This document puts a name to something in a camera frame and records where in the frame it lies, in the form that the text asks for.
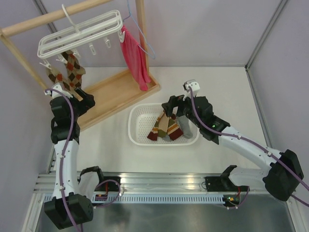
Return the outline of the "argyle patterned sock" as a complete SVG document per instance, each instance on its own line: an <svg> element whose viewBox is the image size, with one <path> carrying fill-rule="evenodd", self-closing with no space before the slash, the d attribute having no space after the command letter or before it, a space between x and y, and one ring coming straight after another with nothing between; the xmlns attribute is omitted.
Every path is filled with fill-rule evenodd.
<svg viewBox="0 0 309 232"><path fill-rule="evenodd" d="M58 69L51 67L50 69L46 68L45 70L52 83L63 83L63 75Z"/></svg>
<svg viewBox="0 0 309 232"><path fill-rule="evenodd" d="M67 70L67 78L64 79L64 87L73 92L76 88L82 87L82 76L86 73L84 67L79 64L77 57L71 50L61 53L67 61L65 64Z"/></svg>

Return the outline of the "beige striped sock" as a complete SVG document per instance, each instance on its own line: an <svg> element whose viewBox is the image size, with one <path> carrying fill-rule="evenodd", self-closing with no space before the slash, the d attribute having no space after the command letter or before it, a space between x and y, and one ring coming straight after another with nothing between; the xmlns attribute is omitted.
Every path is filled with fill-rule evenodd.
<svg viewBox="0 0 309 232"><path fill-rule="evenodd" d="M167 130L169 127L169 117L163 111L157 118L152 130L148 134L147 138L151 141L157 141L158 138L165 138L167 136Z"/></svg>
<svg viewBox="0 0 309 232"><path fill-rule="evenodd" d="M179 137L183 135L183 131L180 129L179 125L176 122L175 114L172 114L172 116L169 118L167 135L172 141L178 139Z"/></svg>

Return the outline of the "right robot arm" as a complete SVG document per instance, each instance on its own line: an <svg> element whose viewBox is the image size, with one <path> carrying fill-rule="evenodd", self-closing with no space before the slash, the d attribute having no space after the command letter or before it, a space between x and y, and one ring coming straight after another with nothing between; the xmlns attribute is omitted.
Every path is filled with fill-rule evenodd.
<svg viewBox="0 0 309 232"><path fill-rule="evenodd" d="M289 149L281 152L246 138L214 114L206 97L171 96L162 107L168 116L177 108L176 115L189 119L205 139L237 152L257 166L246 169L230 165L217 177L214 187L207 187L208 191L232 191L248 186L266 190L276 199L287 201L298 185L309 187L303 181L304 174L295 152Z"/></svg>

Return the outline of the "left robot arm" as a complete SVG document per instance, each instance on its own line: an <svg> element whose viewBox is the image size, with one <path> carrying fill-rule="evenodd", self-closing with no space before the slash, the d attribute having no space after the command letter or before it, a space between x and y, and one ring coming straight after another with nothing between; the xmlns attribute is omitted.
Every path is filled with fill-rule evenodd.
<svg viewBox="0 0 309 232"><path fill-rule="evenodd" d="M74 227L83 231L83 224L93 219L91 198L94 191L104 189L106 180L98 166L77 173L79 149L79 116L95 105L94 97L77 89L82 100L69 93L62 84L45 90L51 96L51 140L56 154L56 180L52 199L44 203L44 212L59 229Z"/></svg>

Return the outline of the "grey sock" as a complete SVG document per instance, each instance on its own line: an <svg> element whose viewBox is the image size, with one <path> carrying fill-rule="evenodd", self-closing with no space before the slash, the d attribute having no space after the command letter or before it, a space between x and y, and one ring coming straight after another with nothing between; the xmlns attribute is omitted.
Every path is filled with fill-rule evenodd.
<svg viewBox="0 0 309 232"><path fill-rule="evenodd" d="M193 134L190 129L189 119L186 116L178 117L179 126L183 132L183 136L186 139L191 139Z"/></svg>
<svg viewBox="0 0 309 232"><path fill-rule="evenodd" d="M168 136L168 135L166 135L165 137L163 137L162 138L164 141L166 141L166 142L171 142L171 138Z"/></svg>

